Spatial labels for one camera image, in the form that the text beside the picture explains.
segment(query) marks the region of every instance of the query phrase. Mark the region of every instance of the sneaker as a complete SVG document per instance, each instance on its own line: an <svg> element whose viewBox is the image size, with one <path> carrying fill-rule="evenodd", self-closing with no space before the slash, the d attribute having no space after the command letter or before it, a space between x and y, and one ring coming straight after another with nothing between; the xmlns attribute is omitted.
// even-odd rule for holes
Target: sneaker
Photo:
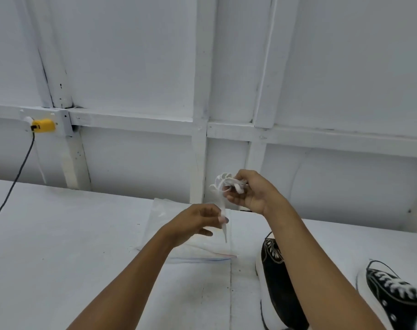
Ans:
<svg viewBox="0 0 417 330"><path fill-rule="evenodd" d="M268 234L256 258L260 313L266 330L307 330L309 323L289 279L274 235Z"/></svg>
<svg viewBox="0 0 417 330"><path fill-rule="evenodd" d="M357 275L357 290L387 330L417 330L417 287L389 266L370 260Z"/></svg>

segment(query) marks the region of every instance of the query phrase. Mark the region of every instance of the person's left arm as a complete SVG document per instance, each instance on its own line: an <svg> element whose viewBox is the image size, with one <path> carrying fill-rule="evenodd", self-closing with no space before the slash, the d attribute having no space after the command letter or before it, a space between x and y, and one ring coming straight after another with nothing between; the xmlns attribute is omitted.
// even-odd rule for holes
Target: person's left arm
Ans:
<svg viewBox="0 0 417 330"><path fill-rule="evenodd" d="M133 330L170 251L204 227L221 228L225 218L212 204L191 205L164 225L133 261L80 313L68 330Z"/></svg>

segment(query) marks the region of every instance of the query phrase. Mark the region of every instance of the white shoelace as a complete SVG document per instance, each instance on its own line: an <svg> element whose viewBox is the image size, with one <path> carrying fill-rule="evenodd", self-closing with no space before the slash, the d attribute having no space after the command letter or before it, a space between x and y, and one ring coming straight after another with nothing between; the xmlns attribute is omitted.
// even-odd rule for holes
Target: white shoelace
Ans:
<svg viewBox="0 0 417 330"><path fill-rule="evenodd" d="M244 186L246 183L246 181L234 179L232 174L224 172L223 174L216 177L214 184L210 185L209 189L216 195L218 199L222 217L225 217L225 198L223 195L224 192L229 191L234 187L237 193L243 194ZM225 223L222 224L222 231L225 235L225 243L227 243L227 227Z"/></svg>
<svg viewBox="0 0 417 330"><path fill-rule="evenodd" d="M392 278L387 272L382 271L376 272L375 276L384 282L384 287L389 288L392 293L398 290L401 298L404 299L407 294L410 299L417 299L417 287L404 282L401 278Z"/></svg>

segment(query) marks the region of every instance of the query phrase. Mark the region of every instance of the black cable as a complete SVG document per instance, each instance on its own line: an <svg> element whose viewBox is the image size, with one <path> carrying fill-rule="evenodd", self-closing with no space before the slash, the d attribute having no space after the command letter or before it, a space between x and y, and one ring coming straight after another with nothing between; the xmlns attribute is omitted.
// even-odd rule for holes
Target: black cable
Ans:
<svg viewBox="0 0 417 330"><path fill-rule="evenodd" d="M5 200L4 200L4 203L3 203L3 204L1 205L1 207L0 207L0 212L2 211L2 209L3 209L3 208L4 208L4 206L5 206L5 204L7 203L7 200L8 200L8 198L9 198L10 194L11 194L11 191L13 191L13 187L14 187L14 185L16 184L17 180L19 179L20 173L22 172L22 169L24 168L24 165L25 165L25 163L27 162L28 156L29 156L29 155L30 155L30 153L31 153L31 149L33 149L34 138L35 138L35 134L34 134L34 132L33 132L33 140L31 141L31 146L30 146L30 149L28 149L28 153L27 153L27 155L25 156L25 160L24 160L24 162L22 163L22 165L20 166L19 173L17 174L16 178L14 178L13 185L11 186L10 191L8 191L8 194L7 194L7 197L6 197L6 198L5 198Z"/></svg>

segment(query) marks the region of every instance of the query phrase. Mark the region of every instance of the shoe sole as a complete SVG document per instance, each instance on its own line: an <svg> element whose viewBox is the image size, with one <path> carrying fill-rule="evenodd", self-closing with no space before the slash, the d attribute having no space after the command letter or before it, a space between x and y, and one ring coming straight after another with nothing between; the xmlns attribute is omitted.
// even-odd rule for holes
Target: shoe sole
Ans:
<svg viewBox="0 0 417 330"><path fill-rule="evenodd" d="M372 311L380 319L382 324L386 327L387 330L393 330L392 324L390 323L389 317L387 316L386 311L384 310L381 303L376 299L367 285L366 271L361 270L357 274L356 288L361 297L367 302Z"/></svg>
<svg viewBox="0 0 417 330"><path fill-rule="evenodd" d="M263 264L260 252L256 257L255 270L260 282L260 315L262 317L263 327L265 330L289 329L282 322L282 320L280 320L280 317L278 316L277 311L274 309L273 303L271 302L270 292L266 286L266 279L263 272Z"/></svg>

